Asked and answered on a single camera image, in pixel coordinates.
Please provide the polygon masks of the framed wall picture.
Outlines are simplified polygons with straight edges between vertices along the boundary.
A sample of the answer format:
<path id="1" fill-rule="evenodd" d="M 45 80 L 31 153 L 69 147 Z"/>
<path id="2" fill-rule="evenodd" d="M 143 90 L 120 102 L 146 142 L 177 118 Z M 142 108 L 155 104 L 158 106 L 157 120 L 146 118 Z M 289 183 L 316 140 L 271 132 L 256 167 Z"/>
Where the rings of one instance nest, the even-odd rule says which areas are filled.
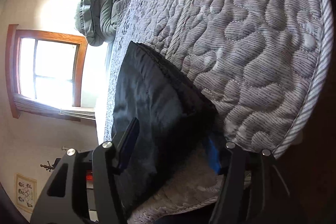
<path id="1" fill-rule="evenodd" d="M 16 173 L 15 205 L 25 212 L 32 213 L 37 199 L 37 180 Z"/>

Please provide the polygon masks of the grey quilted bedspread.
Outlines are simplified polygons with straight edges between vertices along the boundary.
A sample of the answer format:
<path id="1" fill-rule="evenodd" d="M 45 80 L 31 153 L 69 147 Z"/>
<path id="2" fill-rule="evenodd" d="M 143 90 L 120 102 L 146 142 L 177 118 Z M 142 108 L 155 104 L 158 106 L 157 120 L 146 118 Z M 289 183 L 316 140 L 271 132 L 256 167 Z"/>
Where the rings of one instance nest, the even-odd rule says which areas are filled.
<path id="1" fill-rule="evenodd" d="M 331 0 L 122 0 L 117 12 L 108 140 L 123 58 L 130 43 L 141 43 L 215 106 L 217 131 L 209 139 L 224 138 L 254 153 L 267 149 L 277 165 L 323 89 L 334 40 Z M 130 215 L 122 208 L 126 223 L 210 223 L 224 176 L 210 167 L 208 145 L 200 144 Z"/>

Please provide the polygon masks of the grey curtain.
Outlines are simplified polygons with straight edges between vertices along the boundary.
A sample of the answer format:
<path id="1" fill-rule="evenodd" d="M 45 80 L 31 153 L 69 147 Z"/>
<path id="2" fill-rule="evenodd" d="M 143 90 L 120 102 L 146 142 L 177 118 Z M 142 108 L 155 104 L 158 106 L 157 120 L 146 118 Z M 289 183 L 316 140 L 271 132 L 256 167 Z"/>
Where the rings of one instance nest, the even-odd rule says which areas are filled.
<path id="1" fill-rule="evenodd" d="M 55 107 L 37 101 L 36 99 L 25 97 L 21 94 L 14 94 L 15 107 L 19 111 L 30 114 L 42 115 L 56 118 L 76 118 L 95 121 L 95 110 L 84 107 Z"/>

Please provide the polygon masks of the wooden coat rack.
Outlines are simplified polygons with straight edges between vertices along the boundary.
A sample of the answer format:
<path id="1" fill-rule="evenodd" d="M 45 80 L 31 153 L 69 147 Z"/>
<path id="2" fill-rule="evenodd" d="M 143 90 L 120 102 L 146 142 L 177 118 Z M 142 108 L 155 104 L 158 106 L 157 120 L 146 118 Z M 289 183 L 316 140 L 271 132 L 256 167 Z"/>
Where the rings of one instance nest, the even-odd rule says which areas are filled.
<path id="1" fill-rule="evenodd" d="M 57 167 L 60 160 L 60 158 L 56 158 L 53 164 L 50 164 L 50 162 L 48 161 L 47 164 L 40 164 L 40 167 L 44 168 L 46 171 L 51 172 Z"/>

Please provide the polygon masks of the wooden framed window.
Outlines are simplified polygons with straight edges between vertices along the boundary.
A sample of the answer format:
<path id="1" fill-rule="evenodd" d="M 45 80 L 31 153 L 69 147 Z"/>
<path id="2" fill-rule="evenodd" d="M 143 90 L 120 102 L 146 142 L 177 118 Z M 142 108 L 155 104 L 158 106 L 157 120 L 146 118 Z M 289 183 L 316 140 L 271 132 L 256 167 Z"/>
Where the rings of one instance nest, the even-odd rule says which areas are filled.
<path id="1" fill-rule="evenodd" d="M 11 114 L 21 113 L 14 94 L 55 107 L 82 107 L 81 88 L 88 43 L 82 36 L 7 29 L 5 72 Z"/>

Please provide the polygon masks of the black quilted pants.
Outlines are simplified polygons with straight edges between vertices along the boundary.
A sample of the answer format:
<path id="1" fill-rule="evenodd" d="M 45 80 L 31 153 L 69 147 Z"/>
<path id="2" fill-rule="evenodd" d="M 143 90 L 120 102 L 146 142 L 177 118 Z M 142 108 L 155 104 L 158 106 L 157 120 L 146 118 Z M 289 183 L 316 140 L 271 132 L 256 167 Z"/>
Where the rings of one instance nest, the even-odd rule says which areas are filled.
<path id="1" fill-rule="evenodd" d="M 113 137 L 133 118 L 139 135 L 127 168 L 116 178 L 123 212 L 131 212 L 168 182 L 200 144 L 216 133 L 215 106 L 154 49 L 130 43 L 118 74 Z"/>

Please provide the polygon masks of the red basket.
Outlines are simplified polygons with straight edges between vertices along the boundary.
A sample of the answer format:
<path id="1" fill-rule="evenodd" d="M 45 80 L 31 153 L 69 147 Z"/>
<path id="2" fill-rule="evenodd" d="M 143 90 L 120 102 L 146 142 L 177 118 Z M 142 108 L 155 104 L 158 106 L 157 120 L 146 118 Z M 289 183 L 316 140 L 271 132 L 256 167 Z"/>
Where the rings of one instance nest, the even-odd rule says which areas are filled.
<path id="1" fill-rule="evenodd" d="M 93 172 L 91 170 L 86 171 L 86 181 L 89 183 L 93 183 Z"/>

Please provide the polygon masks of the grey-blue folded duvet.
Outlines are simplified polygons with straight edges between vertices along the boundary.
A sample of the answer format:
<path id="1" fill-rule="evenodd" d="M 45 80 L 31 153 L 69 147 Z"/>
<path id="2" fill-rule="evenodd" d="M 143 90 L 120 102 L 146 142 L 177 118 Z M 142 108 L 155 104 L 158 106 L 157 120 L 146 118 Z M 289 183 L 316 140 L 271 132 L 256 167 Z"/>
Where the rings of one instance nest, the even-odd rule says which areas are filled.
<path id="1" fill-rule="evenodd" d="M 75 12 L 75 28 L 88 44 L 101 46 L 115 40 L 118 26 L 117 5 L 122 0 L 79 0 Z"/>

